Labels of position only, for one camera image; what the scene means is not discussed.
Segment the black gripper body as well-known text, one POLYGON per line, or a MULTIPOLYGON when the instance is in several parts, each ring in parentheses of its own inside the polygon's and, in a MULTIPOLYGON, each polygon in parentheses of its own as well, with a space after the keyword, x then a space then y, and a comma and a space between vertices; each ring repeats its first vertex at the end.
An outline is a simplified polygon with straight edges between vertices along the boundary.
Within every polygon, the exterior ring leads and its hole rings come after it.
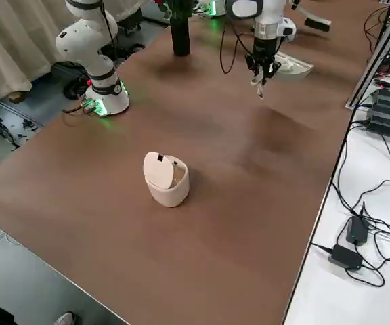
POLYGON ((255 37, 253 41, 254 58, 273 58, 276 54, 278 38, 260 39, 255 37))

